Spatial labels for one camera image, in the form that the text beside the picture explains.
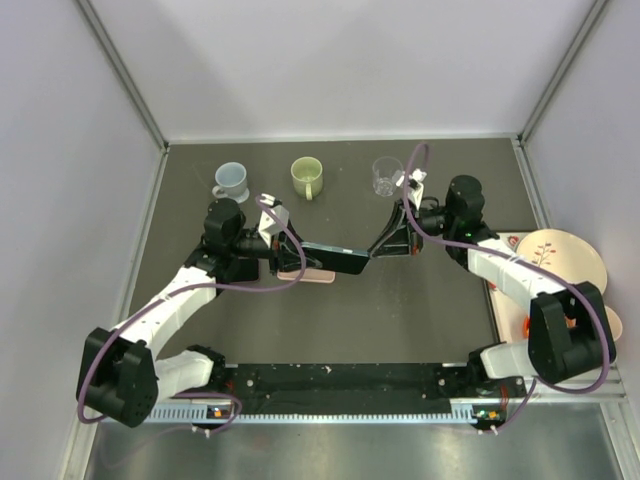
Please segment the dark phone blue edge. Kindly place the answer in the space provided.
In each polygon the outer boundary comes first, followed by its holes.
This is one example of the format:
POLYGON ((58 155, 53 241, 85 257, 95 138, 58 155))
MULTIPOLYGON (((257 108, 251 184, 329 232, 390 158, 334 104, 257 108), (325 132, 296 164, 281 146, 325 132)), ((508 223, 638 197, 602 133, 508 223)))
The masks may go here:
POLYGON ((359 275, 369 263, 370 255, 366 250, 347 249, 313 242, 304 245, 320 260, 318 270, 333 271, 348 275, 359 275))

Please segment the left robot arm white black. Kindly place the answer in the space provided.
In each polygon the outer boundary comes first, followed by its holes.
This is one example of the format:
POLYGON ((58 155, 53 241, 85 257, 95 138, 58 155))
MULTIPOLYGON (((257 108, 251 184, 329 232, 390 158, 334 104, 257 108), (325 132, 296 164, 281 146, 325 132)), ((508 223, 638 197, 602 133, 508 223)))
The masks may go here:
POLYGON ((159 401, 194 388, 209 397, 224 390, 227 374, 213 351, 192 346, 165 360, 158 355, 219 292, 260 291, 236 278, 240 260, 233 248, 245 221, 236 201, 213 201, 200 243, 171 282, 127 320, 88 335, 76 391, 81 423, 110 418, 134 428, 159 401), (96 411, 96 417, 87 417, 86 409, 96 411))

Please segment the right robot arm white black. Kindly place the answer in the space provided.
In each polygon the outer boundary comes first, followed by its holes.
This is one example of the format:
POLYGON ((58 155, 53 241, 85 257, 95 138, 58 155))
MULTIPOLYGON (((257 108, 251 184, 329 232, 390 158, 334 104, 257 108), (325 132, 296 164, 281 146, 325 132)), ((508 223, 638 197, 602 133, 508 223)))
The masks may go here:
POLYGON ((387 178, 400 189, 393 215, 370 250, 373 257, 415 254, 424 241, 444 246, 463 269, 493 284, 503 295, 527 310, 527 339, 499 343, 471 354, 466 380, 476 394, 487 396, 507 377, 534 377, 564 392, 563 382, 591 371, 594 382, 581 388, 599 389, 616 357, 602 295, 590 282, 571 284, 543 270, 511 250, 483 218, 485 199, 480 182, 468 175, 455 177, 442 205, 423 206, 424 171, 387 178))

